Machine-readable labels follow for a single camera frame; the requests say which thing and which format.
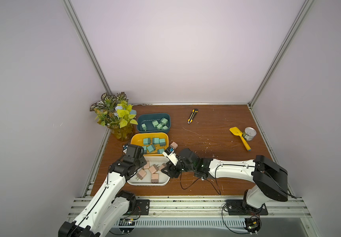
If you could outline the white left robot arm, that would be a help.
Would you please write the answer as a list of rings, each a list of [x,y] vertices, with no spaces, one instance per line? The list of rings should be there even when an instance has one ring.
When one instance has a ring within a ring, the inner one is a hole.
[[[135,194],[122,188],[146,163],[143,147],[128,145],[126,153],[110,165],[105,181],[89,204],[72,222],[61,225],[58,236],[105,237],[124,214],[135,210]]]

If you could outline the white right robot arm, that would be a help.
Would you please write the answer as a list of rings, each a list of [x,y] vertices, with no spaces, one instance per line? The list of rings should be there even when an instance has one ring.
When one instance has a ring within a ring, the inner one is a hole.
[[[163,155],[168,162],[162,173],[170,178],[192,172],[202,180],[232,178],[254,183],[255,186],[244,193],[242,207],[246,209],[259,210],[270,200],[286,202],[289,197],[294,197],[287,191],[287,170],[262,155],[257,155],[254,160],[223,161],[200,158],[190,149],[177,154],[172,147],[166,148]]]

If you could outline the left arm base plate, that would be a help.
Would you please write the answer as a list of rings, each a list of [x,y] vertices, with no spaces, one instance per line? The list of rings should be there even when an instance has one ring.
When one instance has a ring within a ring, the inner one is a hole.
[[[135,205],[130,205],[129,210],[124,214],[124,216],[147,216],[149,215],[150,200],[149,199],[139,199],[136,200]]]

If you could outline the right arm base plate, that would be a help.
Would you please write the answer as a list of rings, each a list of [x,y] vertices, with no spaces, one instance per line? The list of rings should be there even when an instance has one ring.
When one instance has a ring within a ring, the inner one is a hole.
[[[239,215],[239,216],[266,216],[269,214],[267,207],[265,204],[262,204],[260,208],[254,208],[247,204],[243,204],[242,200],[238,199],[228,199],[226,200],[225,211],[228,212],[229,215]]]

